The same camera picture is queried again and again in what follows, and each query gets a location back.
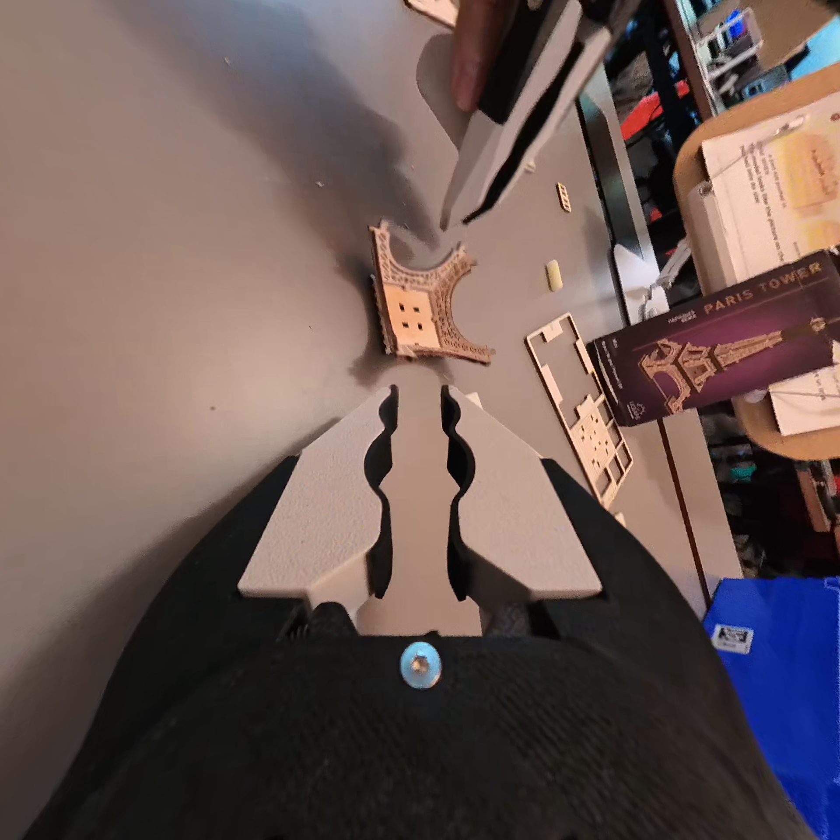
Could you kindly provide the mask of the person's left hand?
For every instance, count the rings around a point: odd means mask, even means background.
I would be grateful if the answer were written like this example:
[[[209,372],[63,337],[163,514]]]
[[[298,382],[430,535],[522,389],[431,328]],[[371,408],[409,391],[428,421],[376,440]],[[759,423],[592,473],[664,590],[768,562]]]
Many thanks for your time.
[[[503,39],[509,1],[459,3],[450,60],[450,90],[457,108],[473,112]]]

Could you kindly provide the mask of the white paper sheet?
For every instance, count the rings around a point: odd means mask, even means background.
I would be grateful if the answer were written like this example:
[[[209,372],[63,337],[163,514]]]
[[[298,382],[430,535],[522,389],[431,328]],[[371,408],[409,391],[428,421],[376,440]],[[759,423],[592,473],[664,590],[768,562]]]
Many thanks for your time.
[[[770,386],[773,414],[783,437],[839,427],[839,365]]]

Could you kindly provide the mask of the dark purple model kit box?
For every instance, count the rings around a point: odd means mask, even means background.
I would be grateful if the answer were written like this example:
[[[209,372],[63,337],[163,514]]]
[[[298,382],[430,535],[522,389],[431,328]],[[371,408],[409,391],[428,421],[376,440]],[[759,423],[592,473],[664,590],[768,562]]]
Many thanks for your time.
[[[834,364],[838,248],[586,344],[618,424],[632,427],[767,389]]]

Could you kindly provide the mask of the round wooden side table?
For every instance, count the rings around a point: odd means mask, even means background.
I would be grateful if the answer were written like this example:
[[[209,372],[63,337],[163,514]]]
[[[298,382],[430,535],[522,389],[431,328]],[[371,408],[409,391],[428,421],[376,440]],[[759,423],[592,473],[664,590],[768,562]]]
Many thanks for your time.
[[[838,90],[839,65],[835,63],[704,121],[682,145],[673,180],[703,293],[722,290],[723,281],[732,278],[732,264],[728,257],[718,252],[722,244],[722,226],[720,218],[715,216],[716,201],[701,196],[709,191],[706,186],[709,175],[700,154],[702,143],[804,109]],[[838,427],[785,437],[779,431],[768,396],[750,403],[744,395],[735,395],[731,403],[745,434],[771,453],[792,460],[827,460],[839,456]]]

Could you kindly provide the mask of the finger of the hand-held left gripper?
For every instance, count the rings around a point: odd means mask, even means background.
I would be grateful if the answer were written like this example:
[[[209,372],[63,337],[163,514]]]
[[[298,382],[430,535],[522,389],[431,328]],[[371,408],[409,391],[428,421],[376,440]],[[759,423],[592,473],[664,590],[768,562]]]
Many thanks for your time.
[[[570,110],[584,69],[582,2],[519,2],[467,122],[441,229],[471,224],[509,194]]]
[[[509,194],[602,63],[609,31],[553,35],[508,120],[476,110],[461,144],[461,223],[488,214]]]

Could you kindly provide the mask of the white plastic object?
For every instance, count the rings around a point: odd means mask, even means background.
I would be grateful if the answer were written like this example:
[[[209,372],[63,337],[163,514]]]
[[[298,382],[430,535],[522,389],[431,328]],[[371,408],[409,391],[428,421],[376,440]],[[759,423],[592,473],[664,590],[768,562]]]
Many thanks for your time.
[[[691,257],[688,239],[682,238],[678,242],[674,253],[660,272],[656,272],[655,265],[636,256],[623,245],[614,246],[613,256],[629,325],[633,326],[669,312],[667,292]]]

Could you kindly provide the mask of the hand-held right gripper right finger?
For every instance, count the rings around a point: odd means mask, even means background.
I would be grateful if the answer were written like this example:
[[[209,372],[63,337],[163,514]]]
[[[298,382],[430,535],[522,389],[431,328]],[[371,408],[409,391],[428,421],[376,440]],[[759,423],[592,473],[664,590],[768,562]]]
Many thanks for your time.
[[[602,582],[539,453],[452,385],[441,391],[449,509],[447,570],[488,634],[505,609],[582,600]]]

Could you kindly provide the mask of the wooden lattice tower base model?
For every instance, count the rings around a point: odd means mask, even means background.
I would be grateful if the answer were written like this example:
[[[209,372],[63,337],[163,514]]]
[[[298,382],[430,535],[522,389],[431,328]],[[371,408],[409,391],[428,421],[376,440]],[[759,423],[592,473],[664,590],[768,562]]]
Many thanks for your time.
[[[370,226],[374,262],[374,302],[387,354],[417,360],[452,359],[489,365],[495,351],[468,341],[455,324],[454,291],[476,267],[464,244],[457,244],[438,265],[403,266],[392,252],[386,220]]]

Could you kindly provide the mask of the blue fabric bag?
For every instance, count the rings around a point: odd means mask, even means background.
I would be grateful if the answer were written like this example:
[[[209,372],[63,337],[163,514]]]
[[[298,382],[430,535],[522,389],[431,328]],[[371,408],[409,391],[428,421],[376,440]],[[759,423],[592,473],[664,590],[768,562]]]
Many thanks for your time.
[[[839,838],[838,577],[723,579],[703,625],[785,792]]]

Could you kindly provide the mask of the cluttered storage rack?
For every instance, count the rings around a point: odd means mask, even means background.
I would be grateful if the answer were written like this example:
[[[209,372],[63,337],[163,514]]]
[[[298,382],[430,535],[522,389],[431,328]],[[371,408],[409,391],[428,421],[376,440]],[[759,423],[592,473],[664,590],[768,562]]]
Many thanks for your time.
[[[626,139],[652,123],[678,151],[766,74],[787,80],[836,16],[832,2],[642,2],[605,64],[616,102],[633,104]]]

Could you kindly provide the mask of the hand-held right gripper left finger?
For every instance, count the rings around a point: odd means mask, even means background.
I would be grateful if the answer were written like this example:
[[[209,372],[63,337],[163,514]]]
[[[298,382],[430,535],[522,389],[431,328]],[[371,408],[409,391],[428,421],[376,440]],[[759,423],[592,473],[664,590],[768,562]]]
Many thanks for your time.
[[[341,606],[353,629],[392,578],[389,501],[398,388],[382,387],[305,447],[239,578],[251,599]]]

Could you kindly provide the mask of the laser-cut wooden frame sheet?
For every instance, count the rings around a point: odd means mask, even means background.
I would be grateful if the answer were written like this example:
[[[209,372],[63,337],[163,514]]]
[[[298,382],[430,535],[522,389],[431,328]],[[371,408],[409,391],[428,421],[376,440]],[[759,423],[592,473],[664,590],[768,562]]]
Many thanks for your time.
[[[579,401],[564,398],[558,375],[549,362],[540,360],[539,349],[558,340],[574,358],[562,365],[561,373],[569,375],[577,365],[585,378]],[[611,510],[634,466],[634,457],[606,400],[581,332],[566,312],[528,334],[524,342],[592,495],[604,509]]]

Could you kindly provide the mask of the grey desk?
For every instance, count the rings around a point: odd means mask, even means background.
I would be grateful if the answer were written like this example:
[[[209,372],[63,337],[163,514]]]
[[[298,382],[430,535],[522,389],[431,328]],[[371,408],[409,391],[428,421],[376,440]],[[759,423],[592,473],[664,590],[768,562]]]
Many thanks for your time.
[[[524,338],[623,324],[600,175],[653,257],[610,89],[442,234],[457,152],[416,82],[438,33],[403,2],[2,2],[2,838],[177,564],[377,388],[430,420],[441,384],[477,393],[585,483]],[[453,315],[489,365],[385,352],[383,219],[410,269],[465,245]]]

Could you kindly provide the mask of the flat wooden puzzle piece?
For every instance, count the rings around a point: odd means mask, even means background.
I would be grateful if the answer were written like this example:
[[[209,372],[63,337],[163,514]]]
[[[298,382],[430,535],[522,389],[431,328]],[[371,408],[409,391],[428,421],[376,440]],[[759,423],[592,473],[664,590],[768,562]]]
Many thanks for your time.
[[[459,1],[402,1],[406,7],[436,23],[454,29],[459,15]]]

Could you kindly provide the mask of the printed instruction sheet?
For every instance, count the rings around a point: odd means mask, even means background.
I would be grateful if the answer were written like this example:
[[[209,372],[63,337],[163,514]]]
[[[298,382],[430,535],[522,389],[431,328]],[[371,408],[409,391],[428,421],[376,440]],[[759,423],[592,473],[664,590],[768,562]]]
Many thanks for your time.
[[[727,286],[839,243],[839,93],[705,140]]]

